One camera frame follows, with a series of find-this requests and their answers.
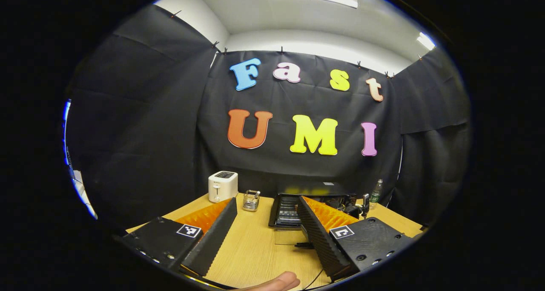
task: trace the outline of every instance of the plastic bottle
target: plastic bottle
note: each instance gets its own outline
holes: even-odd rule
[[[369,200],[369,208],[370,210],[373,210],[378,203],[378,199],[380,198],[380,194],[382,193],[382,179],[379,179],[376,182],[375,188],[373,192],[371,193],[371,198]]]

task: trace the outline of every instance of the black fabric backdrop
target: black fabric backdrop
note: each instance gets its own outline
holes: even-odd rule
[[[215,52],[187,23],[148,6],[80,66],[66,142],[100,220],[122,229],[145,223],[208,192],[208,176],[221,169],[240,174],[239,191],[266,196],[289,180],[339,182],[362,195],[382,178],[380,202],[419,223],[432,221],[459,187],[469,151],[469,101],[438,49],[394,78],[292,52],[217,54],[210,69]],[[229,67],[251,58],[261,60],[257,84],[236,91]],[[301,81],[274,78],[280,62],[300,66]],[[348,91],[331,88],[333,69],[348,73]],[[380,83],[383,101],[370,96],[368,78]],[[256,111],[273,114],[261,147],[240,149],[228,141],[230,109],[250,112],[247,138],[255,134]],[[337,120],[338,154],[290,152],[296,114],[309,116],[315,128],[324,118]],[[362,122],[377,126],[374,157],[361,154]]]
[[[196,198],[196,112],[216,52],[157,6],[79,66],[66,144],[99,220],[129,228]]]
[[[458,192],[471,145],[470,101],[455,65],[434,49],[393,78],[403,134],[389,208],[430,225]]]
[[[257,84],[237,91],[237,79],[230,66],[251,58],[261,60]],[[273,71],[280,62],[290,62],[301,68],[298,83],[279,80]],[[348,73],[350,88],[339,91],[330,86],[333,69]],[[376,78],[383,101],[375,101],[365,80]],[[230,52],[218,54],[209,73],[198,116],[198,131],[202,137],[203,156],[199,187],[214,170],[239,173],[239,190],[260,190],[264,196],[274,196],[279,182],[327,181],[339,182],[345,190],[358,195],[370,193],[379,178],[384,180],[385,197],[397,178],[401,155],[399,115],[395,109],[395,93],[391,79],[354,64],[314,55],[285,52]],[[240,149],[227,139],[231,109],[250,112],[244,123],[246,138],[255,135],[256,111],[273,114],[269,120],[265,142],[256,149]],[[315,128],[324,118],[338,122],[335,129],[335,156],[290,152],[296,124],[292,117],[307,115]],[[364,157],[362,122],[372,122],[377,128],[374,157]]]

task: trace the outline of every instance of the blue letter f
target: blue letter f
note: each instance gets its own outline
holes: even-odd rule
[[[257,77],[257,67],[255,67],[255,65],[260,64],[261,61],[258,58],[253,58],[242,63],[234,64],[229,68],[235,72],[235,77],[237,77],[237,91],[253,87],[256,84],[255,80],[250,78],[250,75],[254,78]]]

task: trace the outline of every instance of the pink letter i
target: pink letter i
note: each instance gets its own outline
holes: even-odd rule
[[[361,123],[364,129],[364,149],[361,154],[364,156],[375,156],[376,149],[374,148],[374,130],[376,125],[373,123]]]

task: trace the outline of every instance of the human hand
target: human hand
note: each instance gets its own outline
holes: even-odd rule
[[[301,281],[297,278],[294,272],[284,272],[277,278],[264,282],[261,285],[253,287],[236,289],[236,291],[288,291],[297,287]]]

